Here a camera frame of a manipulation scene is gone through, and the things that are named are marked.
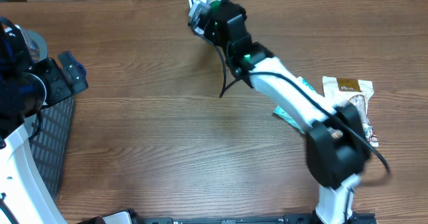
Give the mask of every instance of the brown table top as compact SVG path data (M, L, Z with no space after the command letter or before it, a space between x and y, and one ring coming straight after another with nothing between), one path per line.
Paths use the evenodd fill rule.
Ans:
M428 0L234 0L247 28L322 93L322 76L371 80L369 118L393 179L359 187L379 223L428 218ZM88 71L64 183L70 222L134 208L143 217L309 212L318 185L304 139L238 83L223 99L215 50L187 27L187 0L2 3ZM384 173L372 158L363 180Z

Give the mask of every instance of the snack package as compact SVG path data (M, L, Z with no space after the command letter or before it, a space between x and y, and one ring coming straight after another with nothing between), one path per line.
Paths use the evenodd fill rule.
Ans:
M366 80L351 80L333 77L322 77L324 96L337 106L347 102L354 104L360 114L362 129L367 141L374 147L379 143L370 120L367 118L368 100L375 93L373 83Z
M304 85L309 87L309 89L311 89L312 91L315 92L315 89L313 89L313 87L304 78L302 78L300 76L297 79L301 83L303 83ZM274 113L277 114L279 117L283 118L288 124L290 124L294 128L297 128L302 134L304 133L303 130L300 128L300 126L296 123L296 121L294 121L294 119L285 110L283 110L281 107L276 106Z

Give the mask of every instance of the gray basket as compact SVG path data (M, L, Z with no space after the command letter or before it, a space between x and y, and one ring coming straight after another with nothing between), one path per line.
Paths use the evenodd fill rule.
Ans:
M58 196L62 184L74 106L74 99L68 98L42 110L41 132L29 143L35 165L53 199ZM25 119L25 128L29 135L35 132L37 125L35 115Z

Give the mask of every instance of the wooden surface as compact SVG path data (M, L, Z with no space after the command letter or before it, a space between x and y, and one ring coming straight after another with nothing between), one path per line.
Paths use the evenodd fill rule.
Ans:
M234 0L247 28L322 93L322 76L373 81L369 117L393 179L359 187L379 223L428 214L428 0ZM143 217L309 212L318 186L304 139L238 83L218 99L214 49L187 27L186 0L6 3L1 12L70 50L77 97L58 207L70 222L132 207ZM364 181L382 176L372 159Z

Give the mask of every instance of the brown label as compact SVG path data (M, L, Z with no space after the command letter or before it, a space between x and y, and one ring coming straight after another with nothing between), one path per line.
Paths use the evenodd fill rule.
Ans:
M338 78L337 84L339 86L340 91L343 91L343 92L361 92L360 85L358 84L358 80Z

